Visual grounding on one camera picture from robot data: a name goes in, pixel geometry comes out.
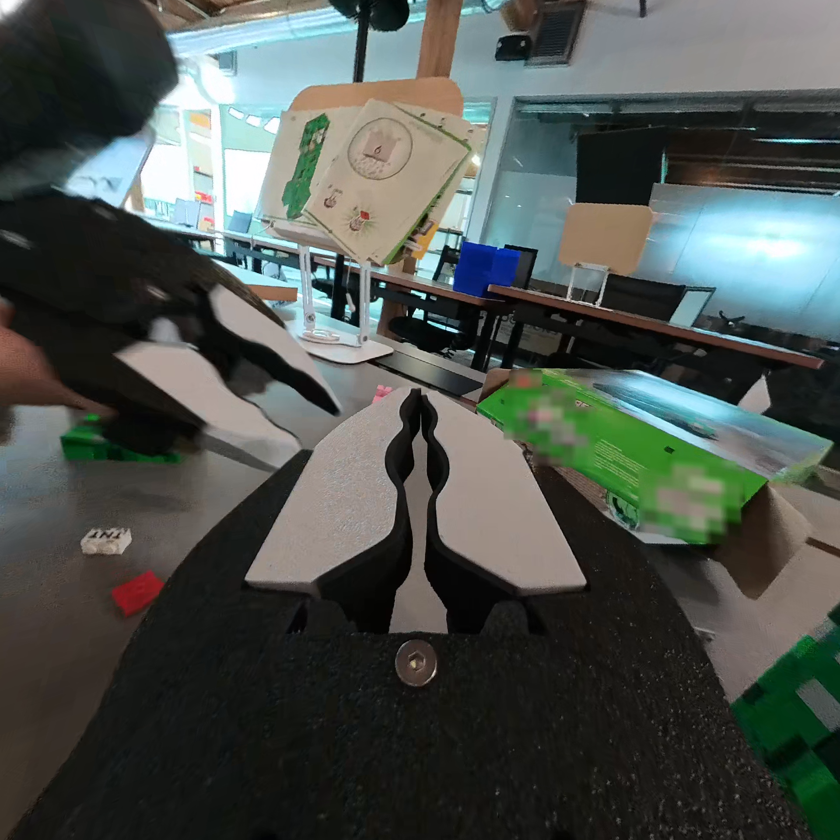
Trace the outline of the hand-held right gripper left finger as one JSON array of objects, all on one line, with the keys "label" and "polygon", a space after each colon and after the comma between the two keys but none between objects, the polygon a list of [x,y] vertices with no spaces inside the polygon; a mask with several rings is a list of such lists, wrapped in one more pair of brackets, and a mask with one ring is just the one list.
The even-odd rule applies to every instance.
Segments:
[{"label": "hand-held right gripper left finger", "polygon": [[328,581],[403,523],[421,421],[417,387],[352,415],[312,450],[245,575],[250,587],[326,595]]}]

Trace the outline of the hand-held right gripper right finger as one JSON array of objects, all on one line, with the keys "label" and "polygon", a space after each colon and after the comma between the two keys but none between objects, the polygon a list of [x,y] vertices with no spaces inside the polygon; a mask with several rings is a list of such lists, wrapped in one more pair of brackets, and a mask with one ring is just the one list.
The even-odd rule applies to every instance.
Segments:
[{"label": "hand-held right gripper right finger", "polygon": [[423,394],[422,408],[433,550],[512,595],[582,592],[585,575],[521,448],[443,394]]}]

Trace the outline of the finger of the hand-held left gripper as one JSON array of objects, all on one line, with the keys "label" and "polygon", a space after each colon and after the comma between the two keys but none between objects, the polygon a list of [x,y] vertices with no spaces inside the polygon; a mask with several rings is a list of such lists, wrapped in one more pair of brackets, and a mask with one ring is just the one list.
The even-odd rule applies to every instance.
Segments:
[{"label": "finger of the hand-held left gripper", "polygon": [[114,354],[199,420],[199,445],[274,473],[302,451],[299,438],[234,394],[211,362],[185,343],[136,342]]},{"label": "finger of the hand-held left gripper", "polygon": [[225,382],[231,382],[239,364],[247,362],[324,412],[335,417],[342,413],[318,367],[281,322],[223,286],[199,294],[196,318],[201,325],[197,348],[221,365]]}]

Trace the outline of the green lego panel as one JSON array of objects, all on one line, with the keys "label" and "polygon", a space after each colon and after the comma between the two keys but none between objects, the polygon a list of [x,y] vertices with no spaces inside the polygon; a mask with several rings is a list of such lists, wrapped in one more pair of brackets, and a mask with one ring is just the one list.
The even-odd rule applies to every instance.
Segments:
[{"label": "green lego panel", "polygon": [[69,461],[111,461],[155,465],[177,465],[183,462],[183,456],[175,451],[148,456],[107,440],[102,433],[102,418],[95,413],[84,415],[76,426],[60,436],[59,441],[62,454]]}]

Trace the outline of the red lego brick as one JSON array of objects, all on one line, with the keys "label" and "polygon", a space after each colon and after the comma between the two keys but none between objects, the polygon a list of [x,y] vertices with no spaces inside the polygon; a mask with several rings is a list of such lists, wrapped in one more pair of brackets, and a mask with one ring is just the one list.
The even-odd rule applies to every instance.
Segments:
[{"label": "red lego brick", "polygon": [[146,571],[114,587],[111,599],[119,614],[129,618],[142,613],[158,597],[164,581],[154,572]]}]

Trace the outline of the white printed lego brick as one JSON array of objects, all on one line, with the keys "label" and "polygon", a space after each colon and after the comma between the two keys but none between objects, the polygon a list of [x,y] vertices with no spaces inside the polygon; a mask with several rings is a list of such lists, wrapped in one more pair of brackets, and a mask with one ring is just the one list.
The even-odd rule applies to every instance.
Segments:
[{"label": "white printed lego brick", "polygon": [[92,528],[80,540],[86,555],[122,555],[133,540],[129,528]]}]

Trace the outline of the green lego set box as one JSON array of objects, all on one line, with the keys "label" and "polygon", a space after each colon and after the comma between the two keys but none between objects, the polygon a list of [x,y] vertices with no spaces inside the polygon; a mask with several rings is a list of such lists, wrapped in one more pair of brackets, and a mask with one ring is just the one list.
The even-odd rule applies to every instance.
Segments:
[{"label": "green lego set box", "polygon": [[500,374],[478,414],[593,485],[639,542],[707,551],[757,600],[810,537],[776,490],[806,484],[830,440],[642,371]]}]

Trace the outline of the black tablet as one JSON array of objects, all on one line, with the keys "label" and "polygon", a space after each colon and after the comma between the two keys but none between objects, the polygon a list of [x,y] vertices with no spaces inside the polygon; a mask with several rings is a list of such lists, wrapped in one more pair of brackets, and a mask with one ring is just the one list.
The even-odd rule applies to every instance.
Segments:
[{"label": "black tablet", "polygon": [[375,366],[448,396],[478,401],[486,374],[411,344],[390,342],[387,345],[392,351],[373,360]]}]

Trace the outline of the creeper picture instruction booklet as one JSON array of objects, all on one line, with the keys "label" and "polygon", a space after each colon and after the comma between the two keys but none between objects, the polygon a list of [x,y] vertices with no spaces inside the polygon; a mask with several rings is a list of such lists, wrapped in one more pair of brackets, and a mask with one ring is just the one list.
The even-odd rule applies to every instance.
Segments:
[{"label": "creeper picture instruction booklet", "polygon": [[308,224],[303,209],[360,110],[288,110],[281,115],[255,211],[264,231],[281,223]]}]

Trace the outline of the yellow booklet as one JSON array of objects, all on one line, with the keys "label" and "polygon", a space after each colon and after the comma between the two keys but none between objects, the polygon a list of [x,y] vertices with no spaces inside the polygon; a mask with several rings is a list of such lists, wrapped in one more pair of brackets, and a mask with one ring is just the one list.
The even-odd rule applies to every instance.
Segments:
[{"label": "yellow booklet", "polygon": [[426,219],[418,225],[404,243],[404,258],[420,260],[426,255],[432,240],[438,231],[438,224],[432,219]]}]

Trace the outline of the circle print instruction booklet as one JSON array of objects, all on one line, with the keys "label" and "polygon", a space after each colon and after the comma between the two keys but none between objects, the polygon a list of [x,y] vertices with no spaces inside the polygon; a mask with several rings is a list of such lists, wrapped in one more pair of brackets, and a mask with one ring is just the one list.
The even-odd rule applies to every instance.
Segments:
[{"label": "circle print instruction booklet", "polygon": [[355,261],[389,265],[479,143],[477,126],[459,116],[371,99],[340,135],[303,219]]}]

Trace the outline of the blue plastic bin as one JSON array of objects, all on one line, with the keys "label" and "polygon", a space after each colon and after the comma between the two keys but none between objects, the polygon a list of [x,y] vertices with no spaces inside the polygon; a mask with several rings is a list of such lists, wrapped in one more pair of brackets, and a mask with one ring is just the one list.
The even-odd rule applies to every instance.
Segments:
[{"label": "blue plastic bin", "polygon": [[520,251],[463,242],[455,267],[455,292],[484,298],[490,286],[511,287],[518,273]]}]

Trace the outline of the black floor lamp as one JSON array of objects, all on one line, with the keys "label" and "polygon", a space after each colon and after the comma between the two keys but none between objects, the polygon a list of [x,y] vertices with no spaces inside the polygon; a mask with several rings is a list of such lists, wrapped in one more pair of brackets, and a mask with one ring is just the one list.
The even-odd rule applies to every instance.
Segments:
[{"label": "black floor lamp", "polygon": [[408,1],[329,1],[343,17],[356,23],[353,83],[364,80],[369,33],[392,33],[403,28],[410,14]]}]

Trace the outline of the black wall screen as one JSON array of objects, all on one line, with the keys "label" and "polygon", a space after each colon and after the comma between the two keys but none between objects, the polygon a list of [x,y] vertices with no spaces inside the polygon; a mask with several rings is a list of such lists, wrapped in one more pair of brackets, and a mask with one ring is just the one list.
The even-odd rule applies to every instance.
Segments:
[{"label": "black wall screen", "polygon": [[663,127],[581,134],[575,202],[647,206],[661,181],[667,140]]}]

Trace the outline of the white wall vent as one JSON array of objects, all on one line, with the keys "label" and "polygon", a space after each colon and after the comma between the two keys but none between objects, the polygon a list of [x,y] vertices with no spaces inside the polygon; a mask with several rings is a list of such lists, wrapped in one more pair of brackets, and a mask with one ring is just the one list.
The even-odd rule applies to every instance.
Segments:
[{"label": "white wall vent", "polygon": [[568,66],[586,8],[586,1],[538,2],[526,67]]}]

